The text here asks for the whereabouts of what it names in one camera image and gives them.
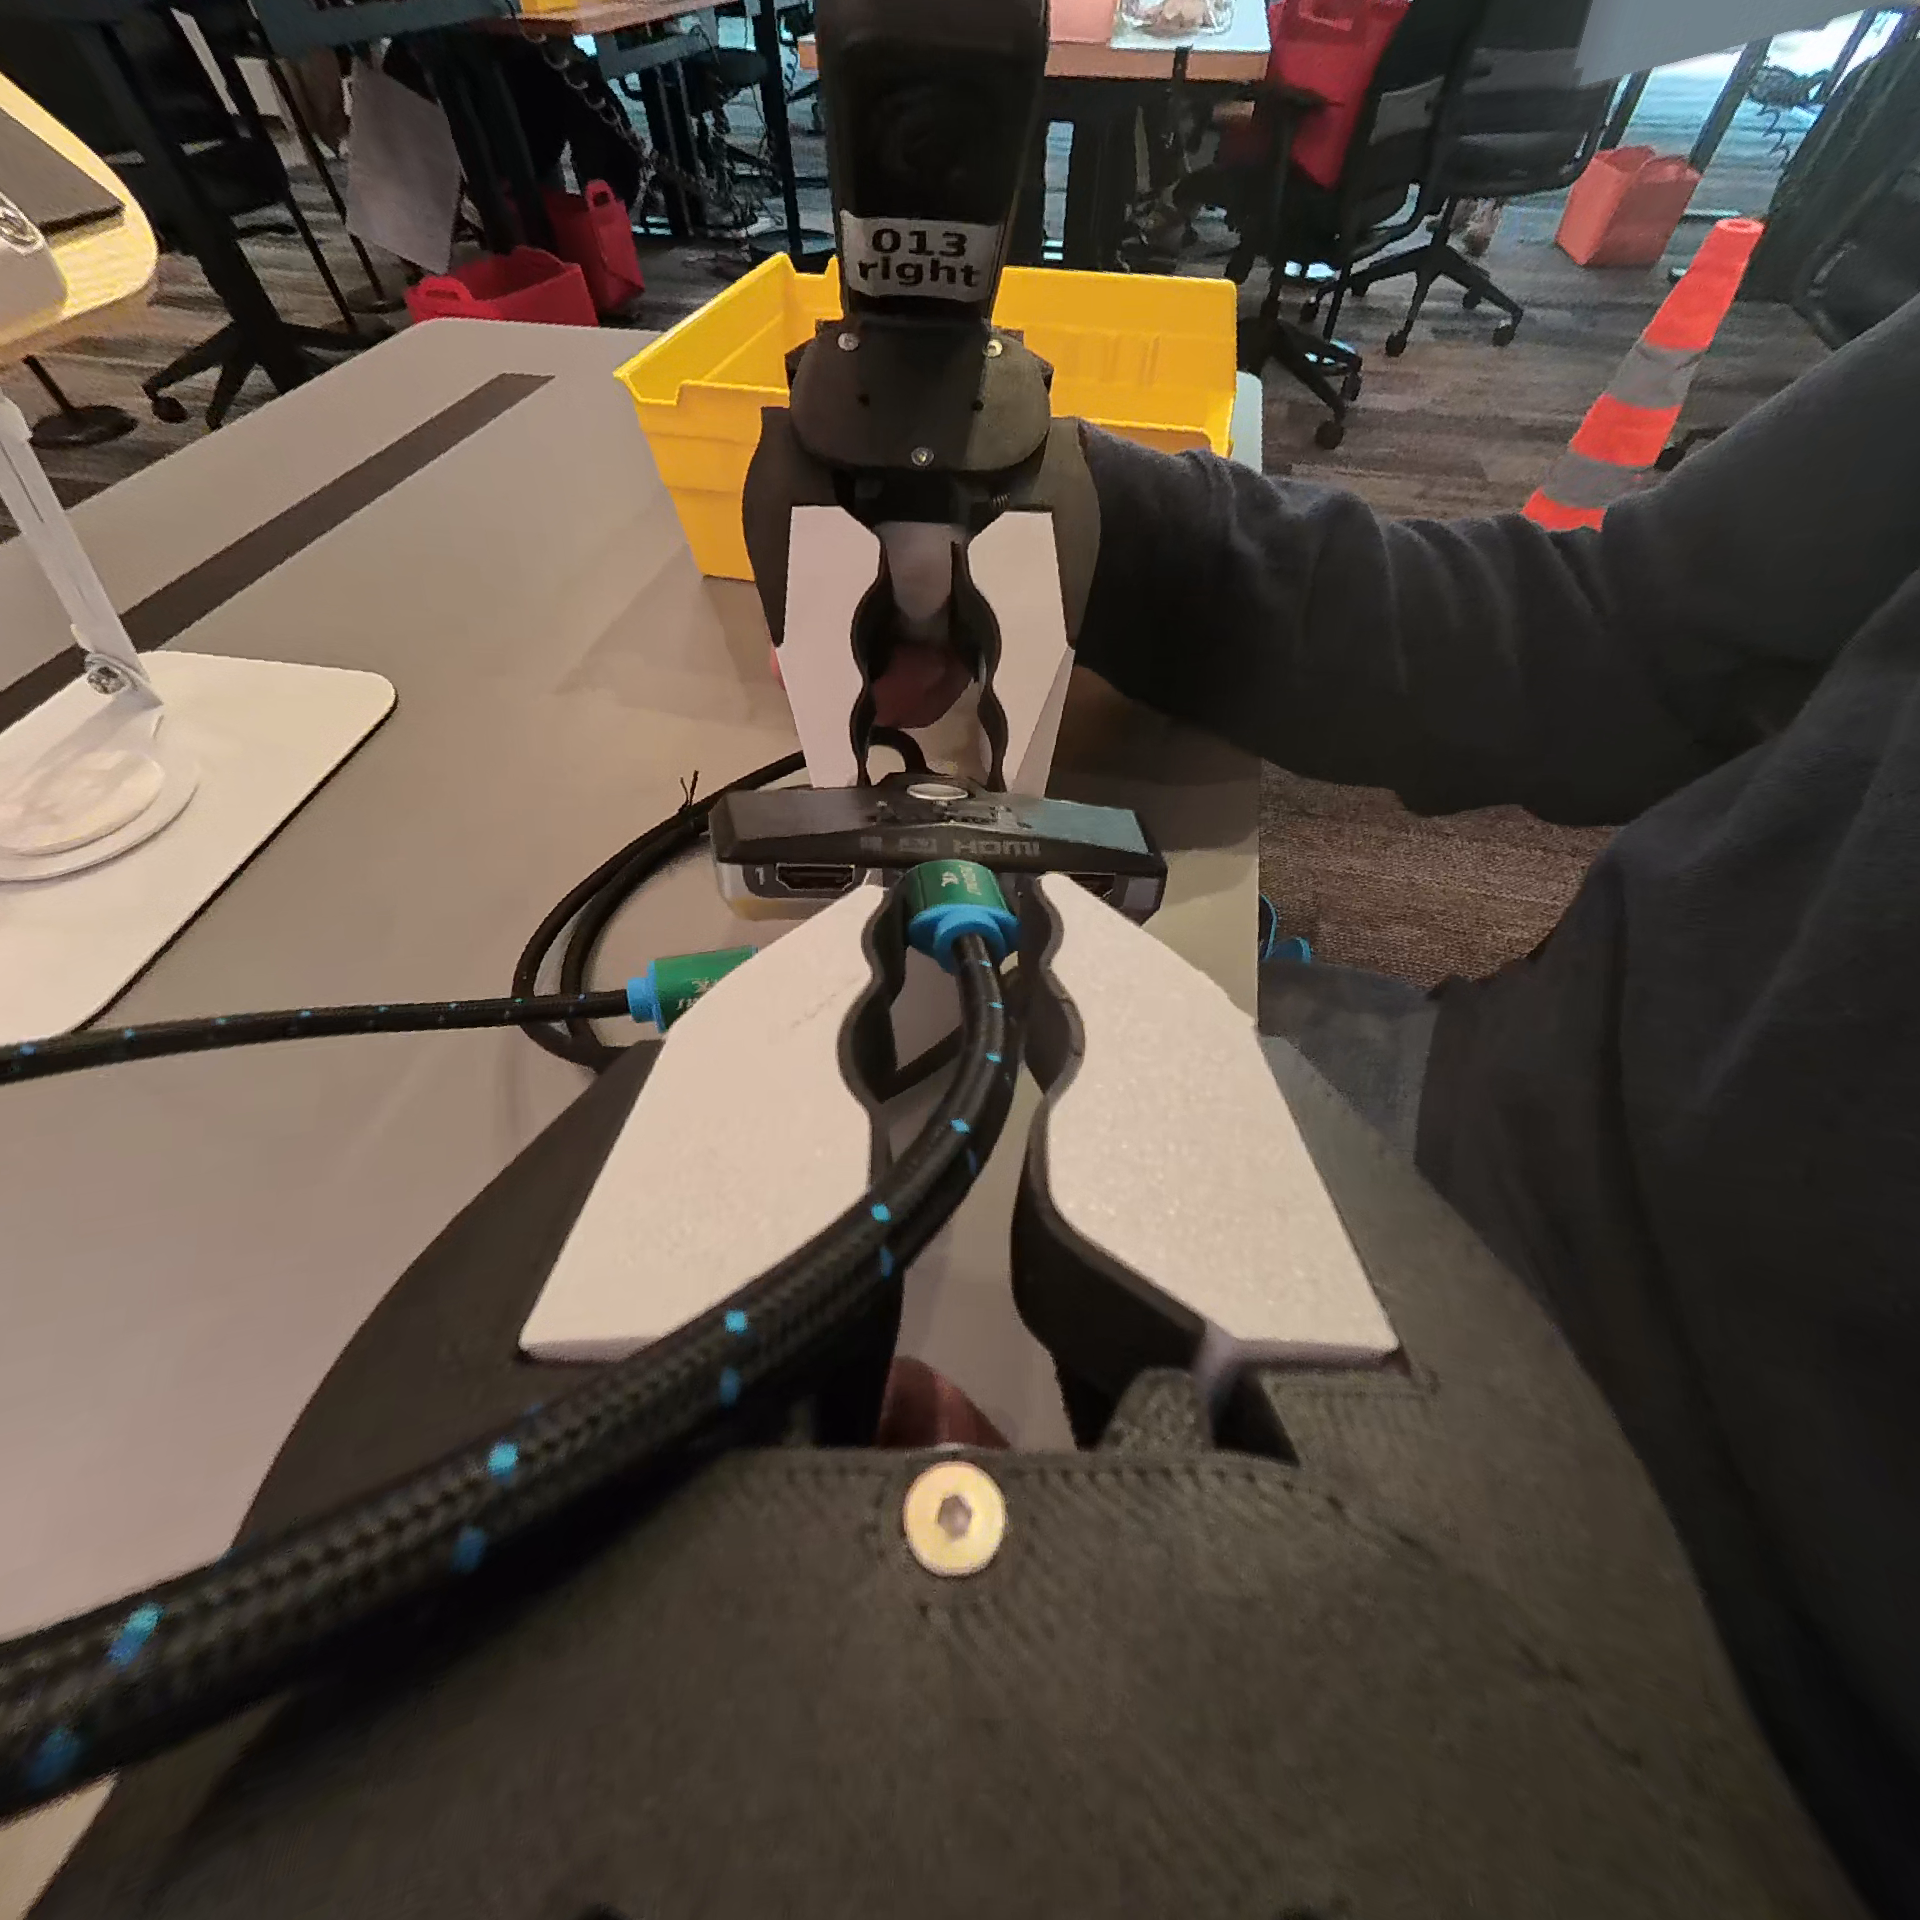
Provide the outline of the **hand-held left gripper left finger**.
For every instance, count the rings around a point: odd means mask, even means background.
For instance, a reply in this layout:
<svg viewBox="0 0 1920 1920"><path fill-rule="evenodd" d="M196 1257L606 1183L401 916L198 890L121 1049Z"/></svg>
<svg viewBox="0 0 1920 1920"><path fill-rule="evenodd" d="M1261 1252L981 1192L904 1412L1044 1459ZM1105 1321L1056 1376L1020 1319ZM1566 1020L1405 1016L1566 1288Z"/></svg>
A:
<svg viewBox="0 0 1920 1920"><path fill-rule="evenodd" d="M890 1154L890 905L858 885L668 1028L522 1324L524 1357L654 1351L852 1209Z"/></svg>

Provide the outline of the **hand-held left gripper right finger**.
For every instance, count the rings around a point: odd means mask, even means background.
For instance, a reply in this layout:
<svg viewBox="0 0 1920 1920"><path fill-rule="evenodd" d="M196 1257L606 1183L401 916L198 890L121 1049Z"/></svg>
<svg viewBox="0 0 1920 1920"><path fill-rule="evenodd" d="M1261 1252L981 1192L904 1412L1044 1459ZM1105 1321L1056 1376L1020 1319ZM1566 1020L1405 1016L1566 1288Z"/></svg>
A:
<svg viewBox="0 0 1920 1920"><path fill-rule="evenodd" d="M1369 1282L1258 1020L1066 875L1021 907L1024 1068L1040 1091L1013 1293L1098 1443L1125 1395L1184 1376L1204 1421L1261 1369L1395 1365Z"/></svg>

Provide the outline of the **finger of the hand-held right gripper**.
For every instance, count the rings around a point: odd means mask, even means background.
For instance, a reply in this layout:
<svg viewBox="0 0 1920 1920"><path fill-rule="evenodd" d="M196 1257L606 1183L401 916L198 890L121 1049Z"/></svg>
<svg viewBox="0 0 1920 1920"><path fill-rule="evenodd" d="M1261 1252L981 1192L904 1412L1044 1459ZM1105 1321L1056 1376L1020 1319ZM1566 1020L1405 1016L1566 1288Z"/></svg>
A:
<svg viewBox="0 0 1920 1920"><path fill-rule="evenodd" d="M997 785L1044 797L1073 681L1066 589L1048 512L997 516L964 547L957 613L992 617L997 658L962 703L960 764L974 776L998 769Z"/></svg>
<svg viewBox="0 0 1920 1920"><path fill-rule="evenodd" d="M858 783L852 713L861 667L852 627L881 583L881 540L834 505L796 505L787 524L784 628L779 679L796 723L806 779L841 789Z"/></svg>

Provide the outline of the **dark grey hdmi switch box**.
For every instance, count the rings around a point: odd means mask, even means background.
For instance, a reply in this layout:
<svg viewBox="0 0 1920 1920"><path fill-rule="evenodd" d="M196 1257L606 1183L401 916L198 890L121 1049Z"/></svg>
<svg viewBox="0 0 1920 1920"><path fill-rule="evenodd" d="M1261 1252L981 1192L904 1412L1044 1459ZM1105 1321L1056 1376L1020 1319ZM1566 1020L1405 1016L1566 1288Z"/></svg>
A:
<svg viewBox="0 0 1920 1920"><path fill-rule="evenodd" d="M865 786L771 786L716 797L712 867L741 915L802 915L940 859L1002 885L1059 874L1133 922L1164 904L1168 865L1128 808L990 792L949 776Z"/></svg>

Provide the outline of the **yellow plastic bin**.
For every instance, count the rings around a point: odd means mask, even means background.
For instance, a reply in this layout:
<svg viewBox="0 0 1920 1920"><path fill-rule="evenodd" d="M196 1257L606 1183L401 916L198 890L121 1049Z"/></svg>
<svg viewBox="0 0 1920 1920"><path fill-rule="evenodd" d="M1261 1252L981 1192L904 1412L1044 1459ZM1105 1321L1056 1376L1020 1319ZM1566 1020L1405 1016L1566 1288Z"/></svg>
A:
<svg viewBox="0 0 1920 1920"><path fill-rule="evenodd" d="M844 308L836 268L760 263L620 373L707 578L747 583L741 492L787 357ZM1158 450L1261 468L1261 392L1237 367L1228 279L1011 268L995 322L1051 363L1054 410Z"/></svg>

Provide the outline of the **braided hdmi cable teal plugs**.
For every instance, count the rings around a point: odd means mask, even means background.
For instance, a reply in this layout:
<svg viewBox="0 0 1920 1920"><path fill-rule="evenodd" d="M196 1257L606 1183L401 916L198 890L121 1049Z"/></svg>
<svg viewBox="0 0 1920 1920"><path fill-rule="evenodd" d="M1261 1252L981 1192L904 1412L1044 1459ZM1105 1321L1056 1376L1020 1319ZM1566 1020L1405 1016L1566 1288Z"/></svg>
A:
<svg viewBox="0 0 1920 1920"><path fill-rule="evenodd" d="M899 1317L906 1268L969 1196L1002 1137L1020 1023L1002 961L1020 920L995 875L933 859L850 909L861 964L827 1026L840 1091L865 1093L856 1034L882 964L922 954L957 1002L944 1101L813 1232L601 1376L406 1480L234 1548L156 1589L5 1643L5 1815L41 1809L313 1677L342 1649L442 1600L483 1568L796 1400Z"/></svg>

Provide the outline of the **person's right forearm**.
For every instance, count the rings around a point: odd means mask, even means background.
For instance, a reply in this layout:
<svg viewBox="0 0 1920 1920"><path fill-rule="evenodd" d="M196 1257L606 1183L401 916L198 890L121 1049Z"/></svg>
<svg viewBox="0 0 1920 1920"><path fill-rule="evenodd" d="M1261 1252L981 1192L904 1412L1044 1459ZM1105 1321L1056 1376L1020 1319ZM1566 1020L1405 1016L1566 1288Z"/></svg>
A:
<svg viewBox="0 0 1920 1920"><path fill-rule="evenodd" d="M1622 826L1755 762L1789 818L1915 842L1915 301L1593 531L1083 452L1078 653L1157 713L1421 815Z"/></svg>

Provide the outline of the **person's right hand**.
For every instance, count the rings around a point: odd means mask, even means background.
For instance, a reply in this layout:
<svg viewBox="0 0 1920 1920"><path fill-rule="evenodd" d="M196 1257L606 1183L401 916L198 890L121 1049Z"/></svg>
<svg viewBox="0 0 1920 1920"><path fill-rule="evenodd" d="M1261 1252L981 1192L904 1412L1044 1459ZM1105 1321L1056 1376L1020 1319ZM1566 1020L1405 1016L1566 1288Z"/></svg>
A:
<svg viewBox="0 0 1920 1920"><path fill-rule="evenodd" d="M972 683L969 660L953 639L957 531L944 524L890 519L877 527L884 561L882 653L872 674L875 723L925 730L941 721Z"/></svg>

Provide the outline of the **person's blue jeans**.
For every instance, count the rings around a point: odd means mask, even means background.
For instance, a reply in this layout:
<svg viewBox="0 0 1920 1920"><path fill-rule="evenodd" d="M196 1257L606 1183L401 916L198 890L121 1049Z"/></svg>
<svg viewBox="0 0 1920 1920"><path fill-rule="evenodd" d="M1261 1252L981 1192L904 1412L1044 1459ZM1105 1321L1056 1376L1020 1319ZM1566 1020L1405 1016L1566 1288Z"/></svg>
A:
<svg viewBox="0 0 1920 1920"><path fill-rule="evenodd" d="M1288 1044L1405 1161L1418 1159L1440 999L1403 979L1273 955L1258 980L1266 1055Z"/></svg>

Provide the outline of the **red storage bin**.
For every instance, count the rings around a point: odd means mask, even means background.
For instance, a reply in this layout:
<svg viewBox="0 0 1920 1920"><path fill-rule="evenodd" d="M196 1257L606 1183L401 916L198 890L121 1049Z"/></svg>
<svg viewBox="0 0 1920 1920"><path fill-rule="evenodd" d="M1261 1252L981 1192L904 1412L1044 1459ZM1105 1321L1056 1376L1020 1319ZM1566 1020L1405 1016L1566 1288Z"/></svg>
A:
<svg viewBox="0 0 1920 1920"><path fill-rule="evenodd" d="M629 314L645 296L645 277L629 205L611 183L587 180L581 191L546 188L544 215L554 251L578 268L601 321Z"/></svg>

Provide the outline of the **long wooden desk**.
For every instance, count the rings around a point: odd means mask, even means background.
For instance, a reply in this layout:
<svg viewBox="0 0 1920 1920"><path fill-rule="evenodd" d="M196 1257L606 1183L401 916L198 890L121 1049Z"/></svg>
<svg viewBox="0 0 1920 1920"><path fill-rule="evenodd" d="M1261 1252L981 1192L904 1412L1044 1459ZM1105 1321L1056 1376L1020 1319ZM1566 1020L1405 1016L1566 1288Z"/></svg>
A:
<svg viewBox="0 0 1920 1920"><path fill-rule="evenodd" d="M1125 4L1029 3L877 3L852 4L888 25L957 28L969 42L985 29L1048 28L1044 79L1054 83L1253 84L1264 79L1270 37L1266 4L1176 4L1190 32L1148 32Z"/></svg>

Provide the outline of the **black office chair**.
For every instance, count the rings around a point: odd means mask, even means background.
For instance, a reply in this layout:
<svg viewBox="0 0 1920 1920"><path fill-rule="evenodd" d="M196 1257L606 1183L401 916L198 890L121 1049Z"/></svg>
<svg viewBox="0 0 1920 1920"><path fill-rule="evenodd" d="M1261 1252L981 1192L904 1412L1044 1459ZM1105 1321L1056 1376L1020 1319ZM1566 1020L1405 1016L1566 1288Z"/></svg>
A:
<svg viewBox="0 0 1920 1920"><path fill-rule="evenodd" d="M253 96L245 65L258 59L280 87L280 122L294 130L298 147L321 170L310 119L293 106L251 4L166 4L157 25L145 40L138 35L139 28L129 24L129 57L156 128L178 147L178 175L188 191L185 220L169 208L150 220L171 250L193 253L227 311L227 325L163 367L141 392L157 420L180 424L185 405L178 389L211 373L213 395L204 418L209 427L220 427L253 373L285 393L388 332L352 311L269 117ZM331 307L328 322L289 321L277 308L248 251L253 239L300 243Z"/></svg>
<svg viewBox="0 0 1920 1920"><path fill-rule="evenodd" d="M1266 81L1246 140L1222 160L1222 210L1235 231L1228 277L1266 273L1258 308L1240 321L1240 371L1288 373L1318 407L1314 443L1346 439L1364 360L1337 339L1345 301L1385 281L1409 284L1384 355L1401 360L1437 281L1469 311L1497 316L1497 348L1524 322L1510 297L1453 235L1469 203L1558 193L1601 147L1611 83L1585 83L1579 47L1593 4L1410 4L1364 95L1334 188L1292 162L1309 92Z"/></svg>

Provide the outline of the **grey hanging sheet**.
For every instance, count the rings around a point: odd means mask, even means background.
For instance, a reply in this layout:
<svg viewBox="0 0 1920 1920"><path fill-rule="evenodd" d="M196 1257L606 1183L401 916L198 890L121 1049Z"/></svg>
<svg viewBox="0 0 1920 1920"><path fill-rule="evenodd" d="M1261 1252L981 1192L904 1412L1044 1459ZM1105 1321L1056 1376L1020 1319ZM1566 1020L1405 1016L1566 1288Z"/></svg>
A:
<svg viewBox="0 0 1920 1920"><path fill-rule="evenodd" d="M442 106L371 59L352 63L347 104L347 231L424 275L444 275L464 175Z"/></svg>

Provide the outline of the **orange traffic cone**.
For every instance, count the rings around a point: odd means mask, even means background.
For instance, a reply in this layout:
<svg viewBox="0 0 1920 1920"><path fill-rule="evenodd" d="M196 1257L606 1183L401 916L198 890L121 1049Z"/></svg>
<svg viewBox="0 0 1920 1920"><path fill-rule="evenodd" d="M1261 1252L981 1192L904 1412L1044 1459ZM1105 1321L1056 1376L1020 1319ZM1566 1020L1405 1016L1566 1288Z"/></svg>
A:
<svg viewBox="0 0 1920 1920"><path fill-rule="evenodd" d="M1656 471L1768 225L1721 220L1524 505L1552 533L1597 528Z"/></svg>

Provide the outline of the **orange bag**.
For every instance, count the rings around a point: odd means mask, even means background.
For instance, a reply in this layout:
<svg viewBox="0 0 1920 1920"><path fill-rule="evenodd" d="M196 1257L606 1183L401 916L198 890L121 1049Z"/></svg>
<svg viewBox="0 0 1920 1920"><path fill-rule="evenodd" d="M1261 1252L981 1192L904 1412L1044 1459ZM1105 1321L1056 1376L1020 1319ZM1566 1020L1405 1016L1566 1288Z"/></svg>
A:
<svg viewBox="0 0 1920 1920"><path fill-rule="evenodd" d="M1684 155L1597 151L1573 180L1552 243L1582 269L1648 268L1667 251L1698 183Z"/></svg>

